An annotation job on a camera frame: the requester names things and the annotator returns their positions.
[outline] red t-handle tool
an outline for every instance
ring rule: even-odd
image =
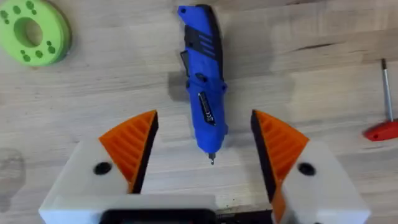
[[[398,121],[394,121],[394,115],[392,114],[391,105],[391,94],[390,86],[388,83],[388,73],[386,59],[381,59],[381,68],[383,71],[383,83],[384,83],[384,97],[387,107],[388,121],[378,124],[375,127],[365,131],[364,135],[371,141],[383,141],[393,138],[398,138]]]

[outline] orange ridged pad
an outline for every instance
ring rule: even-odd
[[[153,110],[125,121],[99,137],[126,178],[130,193],[141,191],[157,128],[157,112]]]
[[[282,182],[309,139],[287,123],[269,114],[257,110],[255,113],[260,122],[275,180]]]
[[[274,218],[280,222],[285,212],[282,183],[309,139],[285,122],[253,110],[251,126]]]

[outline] green 3d-printed part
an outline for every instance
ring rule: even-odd
[[[26,25],[32,20],[43,33],[38,45],[26,34]],[[0,7],[0,44],[25,65],[50,65],[63,59],[68,52],[70,30],[61,13],[48,2],[8,0]]]

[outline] rotary tool label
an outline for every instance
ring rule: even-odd
[[[201,106],[201,112],[206,123],[216,126],[216,121],[214,120],[213,113],[211,112],[209,102],[207,101],[206,93],[203,91],[198,94]]]

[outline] wood grain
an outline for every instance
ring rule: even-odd
[[[160,128],[143,193],[215,194],[227,212],[269,207],[256,108],[329,145],[371,207],[368,223],[398,219],[398,140],[361,135],[385,119],[381,57],[398,111],[397,1],[53,2],[73,30],[68,57],[30,68],[0,51],[0,223],[42,223],[37,209],[76,144],[152,109]],[[216,9],[229,86],[214,166],[193,139],[178,56],[175,10],[198,2]]]

